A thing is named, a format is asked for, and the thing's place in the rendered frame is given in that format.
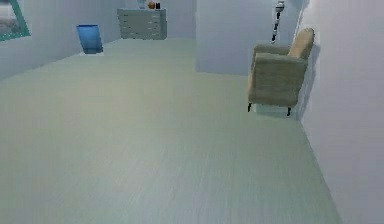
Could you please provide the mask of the teal framed picture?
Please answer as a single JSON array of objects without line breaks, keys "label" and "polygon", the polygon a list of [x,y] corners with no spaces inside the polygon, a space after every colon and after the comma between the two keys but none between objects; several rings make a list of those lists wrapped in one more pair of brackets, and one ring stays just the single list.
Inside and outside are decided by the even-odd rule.
[{"label": "teal framed picture", "polygon": [[18,0],[0,0],[0,42],[29,35]]}]

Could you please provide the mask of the blue bin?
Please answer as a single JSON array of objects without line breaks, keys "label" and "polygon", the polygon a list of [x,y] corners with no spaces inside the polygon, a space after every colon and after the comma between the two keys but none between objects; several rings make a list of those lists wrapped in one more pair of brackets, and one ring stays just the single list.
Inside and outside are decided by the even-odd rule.
[{"label": "blue bin", "polygon": [[103,51],[100,31],[97,25],[78,25],[76,29],[85,54],[97,54]]}]

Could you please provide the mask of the white floor lamp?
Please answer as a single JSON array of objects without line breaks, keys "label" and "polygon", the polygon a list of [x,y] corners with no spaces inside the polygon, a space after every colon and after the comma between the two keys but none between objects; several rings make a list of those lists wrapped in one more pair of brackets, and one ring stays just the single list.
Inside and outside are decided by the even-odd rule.
[{"label": "white floor lamp", "polygon": [[276,41],[276,37],[278,34],[278,27],[280,24],[280,16],[281,13],[285,9],[285,0],[278,0],[276,5],[275,5],[275,19],[274,19],[274,25],[273,25],[273,30],[272,30],[272,38],[271,38],[271,43],[274,44]]}]

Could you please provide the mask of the grey chest of drawers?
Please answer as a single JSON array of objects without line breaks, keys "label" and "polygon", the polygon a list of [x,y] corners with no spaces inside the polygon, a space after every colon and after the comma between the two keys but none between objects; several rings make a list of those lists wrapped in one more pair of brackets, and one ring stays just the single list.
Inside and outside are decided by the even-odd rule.
[{"label": "grey chest of drawers", "polygon": [[123,39],[165,40],[167,38],[165,9],[119,8],[117,17]]}]

